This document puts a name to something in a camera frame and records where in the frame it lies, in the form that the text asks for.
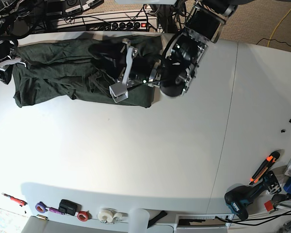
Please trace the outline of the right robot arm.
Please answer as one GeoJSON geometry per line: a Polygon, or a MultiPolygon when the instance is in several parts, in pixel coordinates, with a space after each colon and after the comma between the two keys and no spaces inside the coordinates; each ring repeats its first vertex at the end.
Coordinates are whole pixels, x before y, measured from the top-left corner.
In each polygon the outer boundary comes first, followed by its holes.
{"type": "Polygon", "coordinates": [[[25,65],[21,58],[14,54],[18,41],[32,34],[46,15],[46,0],[0,0],[0,81],[9,84],[12,79],[13,66],[25,65]],[[23,35],[13,34],[14,24],[32,14],[35,8],[42,7],[39,15],[34,16],[34,23],[23,35]]]}

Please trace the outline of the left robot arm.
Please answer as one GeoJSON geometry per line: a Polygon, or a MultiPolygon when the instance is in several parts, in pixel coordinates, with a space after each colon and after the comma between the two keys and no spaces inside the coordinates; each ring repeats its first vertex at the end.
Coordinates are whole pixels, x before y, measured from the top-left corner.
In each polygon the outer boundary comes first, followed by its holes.
{"type": "Polygon", "coordinates": [[[92,45],[89,52],[108,74],[106,94],[115,103],[126,101],[129,93],[145,85],[172,98],[185,94],[209,43],[217,42],[237,7],[231,0],[197,0],[183,28],[162,52],[143,55],[127,38],[92,45]]]}

